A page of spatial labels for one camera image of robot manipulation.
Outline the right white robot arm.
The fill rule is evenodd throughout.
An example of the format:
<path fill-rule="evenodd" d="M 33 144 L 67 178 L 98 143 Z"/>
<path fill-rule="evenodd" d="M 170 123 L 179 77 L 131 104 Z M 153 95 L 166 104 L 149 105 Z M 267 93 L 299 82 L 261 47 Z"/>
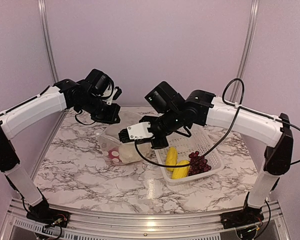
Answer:
<path fill-rule="evenodd" d="M 118 134 L 122 143 L 151 143 L 153 149 L 166 148 L 167 136 L 180 128 L 187 131 L 196 124 L 225 128 L 266 145 L 263 169 L 245 199 L 244 208 L 237 214 L 242 224 L 250 223 L 278 179 L 293 165 L 292 129 L 300 128 L 290 123 L 284 113 L 268 115 L 244 107 L 241 102 L 226 101 L 224 96 L 217 97 L 211 92 L 194 90 L 184 99 L 165 81 L 150 91 L 145 99 L 160 116 L 144 116 L 137 124 L 122 129 Z"/>

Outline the white cauliflower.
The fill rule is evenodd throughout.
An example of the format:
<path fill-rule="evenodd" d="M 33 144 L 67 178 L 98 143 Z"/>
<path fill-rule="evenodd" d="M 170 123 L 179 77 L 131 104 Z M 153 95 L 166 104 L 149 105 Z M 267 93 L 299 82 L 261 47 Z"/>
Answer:
<path fill-rule="evenodd" d="M 138 144 L 137 145 L 139 152 L 144 156 L 144 157 L 149 157 L 151 154 L 151 145 L 149 143 L 144 143 L 144 144 Z M 143 160 L 143 158 L 138 154 L 136 151 L 135 145 L 126 143 L 122 144 L 118 148 L 119 152 L 119 158 L 120 161 L 123 165 L 134 163 L 134 162 L 139 162 Z"/>

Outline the clear dotted zip bag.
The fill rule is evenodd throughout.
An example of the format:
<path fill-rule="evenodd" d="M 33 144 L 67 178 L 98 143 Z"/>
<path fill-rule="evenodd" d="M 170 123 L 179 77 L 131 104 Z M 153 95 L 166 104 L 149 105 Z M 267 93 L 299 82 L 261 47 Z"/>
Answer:
<path fill-rule="evenodd" d="M 98 137 L 102 157 L 110 166 L 123 166 L 142 160 L 134 143 L 119 141 L 119 131 L 137 124 L 142 116 L 138 113 L 122 111 L 119 113 L 119 117 L 120 123 L 109 125 Z"/>

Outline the white plastic basket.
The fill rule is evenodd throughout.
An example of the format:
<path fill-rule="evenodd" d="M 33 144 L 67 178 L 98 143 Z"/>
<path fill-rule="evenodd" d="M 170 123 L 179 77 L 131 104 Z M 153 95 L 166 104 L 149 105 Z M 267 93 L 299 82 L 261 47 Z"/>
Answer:
<path fill-rule="evenodd" d="M 178 163 L 183 160 L 191 163 L 186 176 L 178 179 L 174 179 L 173 172 L 167 168 L 162 167 L 160 169 L 163 178 L 170 186 L 208 178 L 224 168 L 224 162 L 216 149 L 204 155 L 214 145 L 205 129 L 201 126 L 194 125 L 190 132 L 191 137 L 185 137 L 175 132 L 172 133 L 167 137 L 168 147 L 155 150 L 159 164 L 166 164 L 167 154 L 170 148 L 176 149 L 176 161 Z"/>

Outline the red bell pepper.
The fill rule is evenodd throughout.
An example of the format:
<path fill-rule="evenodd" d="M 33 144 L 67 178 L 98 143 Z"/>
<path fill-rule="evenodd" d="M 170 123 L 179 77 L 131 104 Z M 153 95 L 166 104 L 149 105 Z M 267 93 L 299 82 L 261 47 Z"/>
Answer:
<path fill-rule="evenodd" d="M 114 163 L 119 163 L 120 160 L 120 154 L 118 152 L 117 148 L 113 148 L 108 151 L 108 158 L 113 161 Z"/>

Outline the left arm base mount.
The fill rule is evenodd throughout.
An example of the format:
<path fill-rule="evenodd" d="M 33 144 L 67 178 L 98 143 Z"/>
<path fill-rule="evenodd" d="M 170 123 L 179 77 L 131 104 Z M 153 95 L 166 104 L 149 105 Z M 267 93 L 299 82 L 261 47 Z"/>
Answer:
<path fill-rule="evenodd" d="M 42 201 L 35 205 L 28 205 L 26 208 L 25 201 L 22 199 L 22 204 L 27 214 L 26 217 L 30 220 L 34 220 L 40 223 L 44 223 L 46 226 L 54 227 L 56 225 L 66 228 L 69 222 L 70 213 L 68 211 L 50 208 L 50 205 L 41 193 Z"/>

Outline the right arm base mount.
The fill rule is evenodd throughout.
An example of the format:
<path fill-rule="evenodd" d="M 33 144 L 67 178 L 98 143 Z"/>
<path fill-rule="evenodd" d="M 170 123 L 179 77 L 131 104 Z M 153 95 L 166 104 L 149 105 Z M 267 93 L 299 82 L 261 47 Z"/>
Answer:
<path fill-rule="evenodd" d="M 241 210 L 224 212 L 220 215 L 220 222 L 224 229 L 242 227 L 264 220 L 261 208 L 252 208 L 247 205 Z"/>

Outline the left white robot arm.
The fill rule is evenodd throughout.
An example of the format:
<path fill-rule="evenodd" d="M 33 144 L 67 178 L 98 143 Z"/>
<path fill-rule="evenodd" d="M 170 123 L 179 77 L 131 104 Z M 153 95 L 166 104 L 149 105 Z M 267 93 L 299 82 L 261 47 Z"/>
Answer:
<path fill-rule="evenodd" d="M 120 87 L 104 72 L 93 69 L 86 78 L 64 79 L 24 102 L 0 112 L 0 171 L 21 193 L 34 215 L 43 223 L 53 219 L 44 196 L 21 166 L 11 140 L 26 128 L 47 116 L 74 109 L 87 112 L 93 123 L 117 124 L 120 106 L 114 101 L 122 94 Z"/>

